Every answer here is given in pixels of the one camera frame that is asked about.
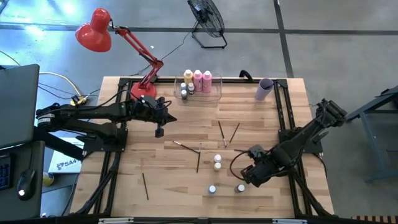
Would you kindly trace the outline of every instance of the lamp base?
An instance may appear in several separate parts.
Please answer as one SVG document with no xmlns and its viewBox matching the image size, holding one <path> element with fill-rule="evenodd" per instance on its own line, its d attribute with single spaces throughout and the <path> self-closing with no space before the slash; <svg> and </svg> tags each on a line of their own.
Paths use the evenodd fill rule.
<svg viewBox="0 0 398 224">
<path fill-rule="evenodd" d="M 148 84 L 146 89 L 139 88 L 139 83 L 135 83 L 131 88 L 132 99 L 133 98 L 137 99 L 136 97 L 141 97 L 141 95 L 151 96 L 153 98 L 156 98 L 156 94 L 157 94 L 156 87 L 152 83 Z"/>
</svg>

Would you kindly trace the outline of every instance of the computer mouse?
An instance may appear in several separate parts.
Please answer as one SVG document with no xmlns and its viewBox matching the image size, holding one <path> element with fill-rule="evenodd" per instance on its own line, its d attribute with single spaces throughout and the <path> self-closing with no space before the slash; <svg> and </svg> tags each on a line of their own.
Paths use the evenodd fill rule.
<svg viewBox="0 0 398 224">
<path fill-rule="evenodd" d="M 27 169 L 21 173 L 17 183 L 17 196 L 19 200 L 28 200 L 35 193 L 35 170 Z"/>
</svg>

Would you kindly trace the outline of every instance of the keyboard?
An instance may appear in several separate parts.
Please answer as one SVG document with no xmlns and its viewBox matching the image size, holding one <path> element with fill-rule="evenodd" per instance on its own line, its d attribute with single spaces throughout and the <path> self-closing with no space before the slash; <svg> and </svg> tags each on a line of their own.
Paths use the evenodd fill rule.
<svg viewBox="0 0 398 224">
<path fill-rule="evenodd" d="M 11 157 L 9 154 L 0 155 L 0 190 L 12 187 Z"/>
</svg>

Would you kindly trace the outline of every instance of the wooden tabletop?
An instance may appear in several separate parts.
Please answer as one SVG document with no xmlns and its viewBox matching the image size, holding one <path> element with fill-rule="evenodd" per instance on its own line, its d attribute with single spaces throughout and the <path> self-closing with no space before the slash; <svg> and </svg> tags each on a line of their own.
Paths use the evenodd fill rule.
<svg viewBox="0 0 398 224">
<path fill-rule="evenodd" d="M 104 77 L 98 103 L 113 96 L 120 77 Z M 311 121 L 311 111 L 301 78 L 287 79 L 294 119 L 297 126 Z M 122 153 L 113 202 L 112 216 L 130 217 L 218 217 L 218 218 L 277 218 L 293 217 L 292 199 L 287 177 L 273 177 L 259 188 L 244 184 L 246 190 L 237 194 L 235 186 L 243 182 L 229 171 L 229 164 L 238 153 L 260 144 L 269 149 L 278 143 L 279 120 L 275 94 L 264 101 L 256 101 L 258 84 L 224 84 L 223 97 L 215 106 L 186 106 L 175 99 L 174 84 L 157 84 L 158 96 L 172 100 L 169 113 L 177 122 L 164 126 L 164 137 L 155 138 L 156 124 L 129 121 L 126 150 Z M 280 91 L 285 109 L 283 91 Z M 218 121 L 221 121 L 227 141 L 241 123 L 231 145 L 225 149 Z M 199 172 L 196 173 L 197 154 L 172 141 L 193 149 L 202 142 Z M 213 157 L 222 156 L 222 168 L 213 170 Z M 89 199 L 98 185 L 103 152 L 96 152 L 83 161 L 71 212 L 77 211 Z M 149 200 L 146 198 L 141 176 L 145 173 Z M 234 171 L 252 164 L 247 156 L 234 163 Z M 307 185 L 323 207 L 333 213 L 328 184 L 322 163 L 311 154 L 303 155 Z M 208 194 L 209 185 L 216 186 L 214 195 Z M 102 208 L 106 203 L 105 190 Z M 303 209 L 299 191 L 300 207 Z"/>
</svg>

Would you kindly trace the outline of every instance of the lamp shade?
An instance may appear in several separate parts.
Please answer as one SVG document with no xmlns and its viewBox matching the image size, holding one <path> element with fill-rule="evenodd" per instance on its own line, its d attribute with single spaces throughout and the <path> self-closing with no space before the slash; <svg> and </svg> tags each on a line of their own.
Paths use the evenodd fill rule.
<svg viewBox="0 0 398 224">
<path fill-rule="evenodd" d="M 102 8 L 95 9 L 90 23 L 83 24 L 76 31 L 76 39 L 89 50 L 107 52 L 111 49 L 111 36 L 108 32 L 111 15 Z"/>
</svg>

